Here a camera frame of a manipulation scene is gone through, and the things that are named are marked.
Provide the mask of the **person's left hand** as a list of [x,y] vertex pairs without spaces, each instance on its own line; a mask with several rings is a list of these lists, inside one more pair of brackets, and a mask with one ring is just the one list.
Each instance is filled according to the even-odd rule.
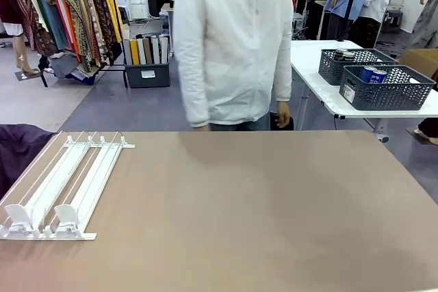
[[291,111],[287,102],[278,102],[278,118],[276,125],[278,128],[285,128],[291,120]]

